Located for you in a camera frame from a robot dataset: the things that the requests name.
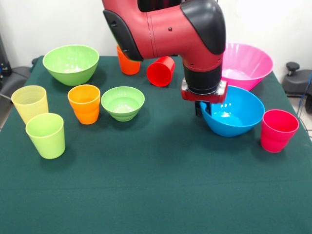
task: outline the orange cup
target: orange cup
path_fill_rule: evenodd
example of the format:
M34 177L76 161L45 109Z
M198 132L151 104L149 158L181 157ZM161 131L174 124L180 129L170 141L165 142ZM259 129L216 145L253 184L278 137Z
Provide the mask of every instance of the orange cup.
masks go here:
M72 88L68 92L68 100L80 123L95 123L99 115L100 90L90 84Z
M139 72L141 62L134 62L128 59L119 46L117 46L117 52L120 68L123 74L134 75Z

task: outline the cup rim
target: cup rim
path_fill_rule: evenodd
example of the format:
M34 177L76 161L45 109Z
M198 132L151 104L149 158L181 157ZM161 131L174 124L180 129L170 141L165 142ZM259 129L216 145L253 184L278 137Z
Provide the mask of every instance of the cup rim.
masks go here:
M93 48L93 47L91 47L91 46L87 46L87 45L72 44L72 45L63 45L63 46L59 46L59 47L57 47L57 48L54 48L54 49L50 50L48 53L46 53L46 55L45 55L45 56L43 57L43 59L42 59L43 66L44 66L48 71L51 71L51 72L54 72L54 73L58 73L58 74L64 74L63 72L50 69L50 68L45 64L45 59L46 59L47 55L49 55L51 52L53 52L53 51L55 51L55 50L57 50L57 49L60 49L60 48L63 48L63 47L75 47L75 46L82 46L82 47L86 47L86 48L89 48L89 49L95 51L96 54L97 54L97 59L96 59L96 62L94 62L94 63L92 64L92 66L90 66L89 68L86 68L86 69L83 69L83 70L77 71L77 72L70 72L69 74L77 74L77 73L80 73L80 72L84 72L84 71L90 69L91 67L95 66L95 65L98 63L98 61L99 61L99 53L98 53L98 51L97 51L95 48Z
M61 127L60 127L57 131L55 131L54 133L52 133L52 134L50 134L50 135L47 135L47 136L34 136L34 135L30 134L30 133L28 132L28 130L27 130L27 126L29 125L29 123L30 123L31 121L33 121L35 118L38 118L38 117L43 116L43 115L54 115L54 116L58 116L58 117L61 119L61 121L62 121ZM35 117L32 117L32 118L27 122L27 124L26 124L26 126L25 126L25 131L26 131L26 133L28 134L28 136L30 136L30 137L37 138L37 139L44 139L44 138L48 138L48 137L52 137L52 136L56 135L57 133L59 133L59 132L61 131L61 129L62 129L63 127L64 127L64 119L62 118L62 116L60 116L60 115L58 115L58 114L55 114L55 113L43 113L43 114L37 115L37 116L35 116Z
M272 128L272 127L264 120L264 116L265 116L268 112L272 112L272 111L284 112L284 113L287 113L288 115L292 116L292 117L296 120L296 123L297 123L296 129L294 129L294 130L292 130L292 131L287 131L287 132L286 132L286 131L280 131L280 130L277 130L277 129ZM265 125L266 125L268 128L272 129L273 131L279 132L279 133L295 133L295 132L299 129L299 127L300 127L299 120L296 118L295 115L289 113L288 111L284 111L284 110L280 110L280 109L272 109L272 110L266 111L266 112L264 113L263 117L262 117L262 122L265 123Z
M157 81L157 79L152 79L152 78L151 78L151 75L149 75L149 73L151 72L150 70L153 69L153 67L154 67L155 65L165 67L165 68L166 68L166 73L170 74L170 75L169 75L170 78L167 79L167 82L166 82L166 83L164 82L165 84L157 84L157 83L155 83L155 81ZM171 83L171 81L172 81L172 76L173 76L173 75L171 74L171 69L170 69L167 65L165 65L164 63L158 62L158 61L155 61L155 62L153 62L152 64L150 64L150 65L148 66L148 68L147 68L147 70L146 70L146 75L147 75L148 81L149 81L152 85L157 86L157 87L166 87L166 86L168 86L168 85Z
M18 92L20 92L22 89L26 89L27 87L37 87L37 88L40 88L41 90L44 91L44 95L41 99L39 99L38 101L35 101L33 103L28 103L28 104L21 104L21 103L18 103L16 102L14 99L15 99L15 96L18 94ZM11 100L13 102L14 105L20 105L20 106L28 106L28 105L34 105L40 101L42 101L43 99L45 99L47 97L47 91L45 90L45 88L43 88L42 86L39 86L39 85L27 85L27 86L23 86L19 89L17 89L16 91L14 91L14 93L11 95Z
M134 88L134 87L131 87L131 86L117 86L117 87L114 87L114 88L111 88L111 89L107 90L107 91L102 95L102 97L101 97L101 100L100 100L101 105L103 106L103 108L104 108L106 111L115 113L115 111L108 109L108 108L103 104L103 103L104 103L103 100L104 100L105 94L107 94L107 92L109 92L109 91L111 91L111 90L119 89L119 88L130 88L130 89L134 89L134 90L138 91L138 92L143 96L143 102L142 102L142 104L141 104L138 108L136 108L135 110L130 111L129 113L132 113L132 112L135 112L135 111L139 110L139 109L144 105L144 103L145 103L145 95L142 93L141 90L139 90L139 89L137 89L137 88Z
M98 90L98 96L97 96L95 99L93 99L92 101L88 101L88 102L76 102L76 101L71 100L71 99L69 98L69 94L70 94L74 89L76 89L76 88L78 88L78 87L81 87L81 86L91 86L91 87L93 87L93 88L96 88L96 89ZM74 104L77 104L77 105L86 105L86 104L92 103L92 102L94 102L95 100L99 99L100 96L101 96L101 91L100 91L100 89L97 88L95 85L91 85L91 84L77 85L77 86L75 86L74 88L72 88L72 89L68 92L68 94L67 94L68 100L69 100L70 102L74 103Z

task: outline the pink cup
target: pink cup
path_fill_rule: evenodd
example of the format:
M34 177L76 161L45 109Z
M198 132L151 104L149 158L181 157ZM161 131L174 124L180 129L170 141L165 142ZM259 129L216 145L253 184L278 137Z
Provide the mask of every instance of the pink cup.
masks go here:
M270 153L286 147L299 128L298 119L283 110L269 110L262 119L261 145Z

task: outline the blue bowl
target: blue bowl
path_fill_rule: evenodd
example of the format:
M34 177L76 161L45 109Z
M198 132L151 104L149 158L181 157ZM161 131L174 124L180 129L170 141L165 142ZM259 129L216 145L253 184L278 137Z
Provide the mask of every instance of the blue bowl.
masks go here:
M200 102L205 121L211 130L224 137L246 133L262 120L265 112L259 98L234 86L229 86L224 103L211 104L211 115L206 107L205 102Z

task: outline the white wall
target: white wall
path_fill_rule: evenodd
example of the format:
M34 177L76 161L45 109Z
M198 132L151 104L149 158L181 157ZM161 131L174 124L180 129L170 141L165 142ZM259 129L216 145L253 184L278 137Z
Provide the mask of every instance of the white wall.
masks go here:
M227 41L266 51L279 79L294 60L312 69L311 0L219 0ZM116 55L115 40L102 14L101 0L1 0L0 33L11 65L65 44L86 44L101 55Z

